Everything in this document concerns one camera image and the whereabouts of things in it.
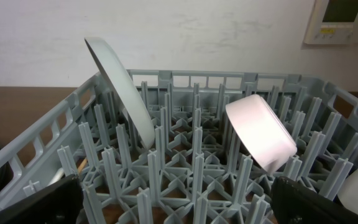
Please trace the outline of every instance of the plastic peg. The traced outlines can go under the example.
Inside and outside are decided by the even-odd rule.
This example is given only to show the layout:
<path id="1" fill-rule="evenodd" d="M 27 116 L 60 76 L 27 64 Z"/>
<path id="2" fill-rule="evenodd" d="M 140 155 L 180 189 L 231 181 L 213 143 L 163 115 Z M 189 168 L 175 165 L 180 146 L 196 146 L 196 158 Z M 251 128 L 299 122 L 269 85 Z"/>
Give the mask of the plastic peg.
<path id="1" fill-rule="evenodd" d="M 172 85 L 172 83 L 168 83 L 167 91 L 169 93 L 170 102 L 171 102 L 170 103 L 170 110 L 173 113 L 173 85 Z"/>
<path id="2" fill-rule="evenodd" d="M 303 100 L 305 99 L 307 90 L 308 90 L 307 87 L 303 86 L 299 89 L 298 93 L 296 94 L 295 104 L 293 105 L 293 108 L 292 108 L 292 116 L 295 114 L 295 112 L 301 110 L 302 103 L 303 103 Z"/>
<path id="3" fill-rule="evenodd" d="M 314 123 L 314 119 L 316 119 L 318 109 L 320 108 L 320 104 L 321 104 L 321 99 L 317 97 L 313 97 L 313 99 L 311 100 L 308 113 L 306 114 L 306 123 L 304 124 L 304 129 L 301 137 L 302 139 L 305 139 L 305 137 L 309 136 L 311 127 Z"/>
<path id="4" fill-rule="evenodd" d="M 192 116 L 194 116 L 194 110 L 199 108 L 200 107 L 200 104 L 198 104 L 198 106 L 195 106 L 197 105 L 196 104 L 196 95 L 199 95 L 200 93 L 200 84 L 199 83 L 194 83 L 194 87 L 193 87 L 193 104 L 192 104 L 192 107 L 193 107 L 193 112 L 192 112 Z"/>
<path id="5" fill-rule="evenodd" d="M 347 159 L 339 158 L 321 187 L 319 194 L 330 200 L 334 200 L 352 166 L 353 163 Z"/>
<path id="6" fill-rule="evenodd" d="M 293 129 L 292 129 L 292 133 L 291 133 L 291 137 L 295 142 L 296 142 L 296 139 L 299 136 L 299 132 L 301 131 L 301 127 L 302 127 L 304 118 L 305 118 L 305 113 L 304 112 L 297 111 L 295 113 L 293 123 L 292 123 Z"/>
<path id="7" fill-rule="evenodd" d="M 199 93 L 194 95 L 194 105 L 193 105 L 194 110 L 198 108 L 201 108 L 201 95 Z"/>
<path id="8" fill-rule="evenodd" d="M 29 181 L 29 184 L 25 187 L 23 187 L 23 191 L 25 196 L 30 196 L 36 192 L 38 192 L 39 190 L 42 190 L 42 187 L 40 185 L 40 182 L 37 181 L 35 183 L 31 182 L 31 180 Z"/>
<path id="9" fill-rule="evenodd" d="M 324 129 L 322 131 L 322 133 L 325 134 L 326 137 L 324 139 L 323 145 L 321 146 L 321 149 L 319 152 L 320 155 L 325 153 L 325 151 L 328 147 L 328 144 L 334 135 L 336 126 L 338 125 L 339 121 L 341 120 L 341 116 L 342 115 L 340 113 L 335 113 L 335 112 L 331 112 L 331 114 L 329 115 L 327 123 L 324 126 Z"/>
<path id="10" fill-rule="evenodd" d="M 125 124 L 118 124 L 116 127 L 118 148 L 121 156 L 122 168 L 132 167 L 131 155 L 129 154 L 128 140 L 124 133 Z"/>
<path id="11" fill-rule="evenodd" d="M 83 206 L 89 224 L 106 224 L 102 212 L 102 205 L 94 187 L 83 185 L 84 200 Z"/>
<path id="12" fill-rule="evenodd" d="M 161 118 L 161 126 L 163 128 L 163 139 L 164 139 L 164 148 L 168 147 L 169 143 L 169 125 L 168 125 L 168 111 L 167 107 L 160 108 L 160 118 Z"/>
<path id="13" fill-rule="evenodd" d="M 113 92 L 108 92 L 107 93 L 107 104 L 108 104 L 108 108 L 109 108 L 110 123 L 111 123 L 112 128 L 117 126 L 118 107 L 117 107 L 117 103 L 115 103 L 115 102 L 116 101 L 114 99 L 114 93 Z"/>
<path id="14" fill-rule="evenodd" d="M 96 114 L 96 121 L 98 122 L 99 136 L 103 147 L 109 147 L 110 136 L 107 129 L 106 117 L 104 115 L 103 105 L 96 105 L 94 107 Z"/>
<path id="15" fill-rule="evenodd" d="M 137 210 L 140 224 L 153 224 L 152 202 L 150 200 L 150 189 L 147 188 L 136 195 Z"/>
<path id="16" fill-rule="evenodd" d="M 148 111 L 150 108 L 149 108 L 149 101 L 148 101 L 149 88 L 147 87 L 147 82 L 142 81 L 141 87 L 142 87 L 142 100 L 143 100 L 143 103 L 146 106 L 146 109 Z"/>
<path id="17" fill-rule="evenodd" d="M 171 131 L 172 123 L 170 121 L 172 120 L 172 102 L 169 93 L 165 94 L 165 107 L 167 108 L 168 111 L 168 120 L 169 120 L 168 127 L 169 127 L 169 131 Z"/>
<path id="18" fill-rule="evenodd" d="M 222 115 L 226 112 L 226 105 L 230 103 L 230 97 L 228 95 L 223 96 L 223 107 L 222 107 Z"/>
<path id="19" fill-rule="evenodd" d="M 349 159 L 353 162 L 358 156 L 358 133 L 354 133 L 352 140 L 347 145 L 345 151 L 342 153 L 342 159 Z"/>
<path id="20" fill-rule="evenodd" d="M 268 203 L 258 196 L 252 198 L 251 206 L 246 217 L 245 224 L 259 224 L 265 217 Z"/>
<path id="21" fill-rule="evenodd" d="M 316 159 L 321 145 L 324 142 L 325 135 L 317 131 L 313 132 L 305 153 L 303 153 L 301 160 L 302 165 L 299 171 L 300 177 L 307 177 L 314 160 Z"/>
<path id="22" fill-rule="evenodd" d="M 136 150 L 138 134 L 132 118 L 128 115 L 129 137 L 131 138 L 131 150 Z"/>
<path id="23" fill-rule="evenodd" d="M 250 96 L 252 94 L 252 87 L 247 84 L 246 85 L 246 90 L 244 91 L 244 97 Z"/>
<path id="24" fill-rule="evenodd" d="M 218 105 L 216 106 L 216 118 L 222 118 L 222 111 L 223 111 L 223 95 L 224 95 L 224 85 L 219 85 L 219 93 L 218 93 Z"/>
<path id="25" fill-rule="evenodd" d="M 164 135 L 163 128 L 159 126 L 155 128 L 155 148 L 158 152 L 158 164 L 159 170 L 165 169 L 165 146 L 164 146 Z"/>
<path id="26" fill-rule="evenodd" d="M 196 128 L 193 133 L 193 154 L 192 154 L 192 169 L 194 170 L 195 159 L 198 154 L 201 154 L 201 144 L 203 142 L 203 128 Z"/>
<path id="27" fill-rule="evenodd" d="M 230 147 L 230 140 L 232 139 L 232 135 L 235 134 L 236 132 L 233 130 L 233 125 L 230 123 L 229 124 L 229 128 L 227 129 L 227 137 L 226 137 L 226 145 L 223 145 L 223 147 L 225 149 L 227 149 L 228 147 Z"/>
<path id="28" fill-rule="evenodd" d="M 57 154 L 59 155 L 60 162 L 62 163 L 63 171 L 65 175 L 68 176 L 70 174 L 78 175 L 77 166 L 75 165 L 73 154 L 71 153 L 69 146 L 62 146 L 57 150 Z"/>
<path id="29" fill-rule="evenodd" d="M 298 156 L 291 156 L 288 159 L 287 163 L 285 164 L 283 175 L 291 180 L 296 180 L 301 165 L 302 165 L 302 161 L 299 160 Z"/>
<path id="30" fill-rule="evenodd" d="M 222 136 L 222 146 L 224 147 L 226 145 L 226 141 L 227 141 L 227 135 L 229 132 L 229 128 L 230 128 L 230 121 L 229 118 L 227 117 L 227 114 L 225 113 L 223 116 L 223 136 Z"/>
<path id="31" fill-rule="evenodd" d="M 240 204 L 246 199 L 246 191 L 248 186 L 248 179 L 252 168 L 252 159 L 250 156 L 241 156 L 239 172 L 237 173 L 237 180 L 234 184 L 232 202 L 233 204 Z"/>
<path id="32" fill-rule="evenodd" d="M 208 209 L 208 199 L 199 197 L 194 209 L 193 223 L 206 223 L 206 214 Z"/>
<path id="33" fill-rule="evenodd" d="M 147 162 L 149 166 L 149 183 L 150 183 L 150 195 L 153 205 L 156 205 L 160 200 L 160 169 L 159 161 L 157 161 L 157 151 L 149 151 L 147 155 Z"/>
<path id="34" fill-rule="evenodd" d="M 110 193 L 113 193 L 116 198 L 118 198 L 121 196 L 121 185 L 119 182 L 118 168 L 113 150 L 111 148 L 104 149 L 102 152 L 102 158 L 109 191 Z"/>
<path id="35" fill-rule="evenodd" d="M 273 86 L 272 91 L 270 92 L 270 94 L 268 96 L 268 105 L 270 106 L 270 108 L 272 110 L 274 110 L 276 107 L 276 102 L 277 102 L 279 91 L 280 91 L 280 87 Z"/>
<path id="36" fill-rule="evenodd" d="M 280 105 L 280 109 L 279 109 L 279 117 L 280 117 L 280 121 L 281 123 L 284 123 L 285 118 L 287 117 L 287 113 L 288 113 L 288 109 L 290 107 L 290 103 L 291 103 L 291 98 L 284 96 L 283 100 L 281 102 Z"/>
<path id="37" fill-rule="evenodd" d="M 201 127 L 201 108 L 195 110 L 195 115 L 193 117 L 193 132 L 199 127 Z"/>
<path id="38" fill-rule="evenodd" d="M 82 142 L 85 149 L 86 158 L 88 158 L 88 164 L 90 167 L 99 167 L 99 159 L 94 147 L 93 138 L 91 134 L 90 125 L 87 123 L 82 123 L 78 125 L 80 129 L 80 134 Z"/>
<path id="39" fill-rule="evenodd" d="M 234 131 L 231 138 L 229 157 L 227 158 L 227 173 L 234 173 L 237 166 L 237 157 L 239 156 L 241 140 Z"/>
<path id="40" fill-rule="evenodd" d="M 197 194 L 201 194 L 203 188 L 204 154 L 196 154 L 193 164 L 193 188 L 191 190 L 191 201 L 196 203 Z"/>

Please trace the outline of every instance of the dish rack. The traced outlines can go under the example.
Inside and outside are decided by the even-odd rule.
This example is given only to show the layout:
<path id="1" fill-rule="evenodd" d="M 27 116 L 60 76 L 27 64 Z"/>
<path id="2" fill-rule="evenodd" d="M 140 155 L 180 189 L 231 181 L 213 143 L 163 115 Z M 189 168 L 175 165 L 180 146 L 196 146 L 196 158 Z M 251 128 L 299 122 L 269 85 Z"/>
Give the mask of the dish rack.
<path id="1" fill-rule="evenodd" d="M 106 223 L 273 223 L 270 189 L 285 175 L 334 200 L 358 167 L 358 99 L 319 78 L 240 72 L 128 70 L 155 126 L 155 144 L 142 148 L 131 119 L 97 73 L 0 150 L 12 180 L 0 191 L 0 210 L 46 187 L 59 168 L 78 174 L 84 209 L 78 221 Z M 80 98 L 90 91 L 87 104 Z M 225 105 L 251 94 L 264 97 L 298 147 L 297 155 L 267 175 L 241 144 Z M 343 117 L 337 97 L 354 108 Z M 58 117 L 65 114 L 60 127 Z M 49 129 L 50 142 L 40 133 Z M 35 157 L 17 153 L 28 143 Z M 76 163 L 87 158 L 78 173 Z"/>

